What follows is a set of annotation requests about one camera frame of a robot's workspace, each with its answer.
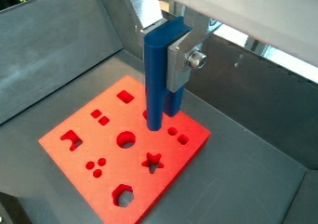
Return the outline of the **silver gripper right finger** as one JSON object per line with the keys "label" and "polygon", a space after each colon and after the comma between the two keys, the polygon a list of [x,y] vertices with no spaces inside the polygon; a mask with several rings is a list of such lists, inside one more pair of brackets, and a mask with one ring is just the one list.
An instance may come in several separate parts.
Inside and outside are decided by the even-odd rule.
{"label": "silver gripper right finger", "polygon": [[171,92],[177,92],[186,84],[191,70],[199,70],[205,66],[202,43],[219,29],[221,22],[187,8],[185,25],[190,27],[190,32],[169,46],[167,88]]}

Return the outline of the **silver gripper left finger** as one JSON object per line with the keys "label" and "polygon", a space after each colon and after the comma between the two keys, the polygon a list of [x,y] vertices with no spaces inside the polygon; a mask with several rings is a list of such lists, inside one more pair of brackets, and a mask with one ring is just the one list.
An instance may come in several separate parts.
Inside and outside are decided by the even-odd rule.
{"label": "silver gripper left finger", "polygon": [[146,34],[167,22],[159,0],[124,0],[124,3],[132,16],[136,33]]}

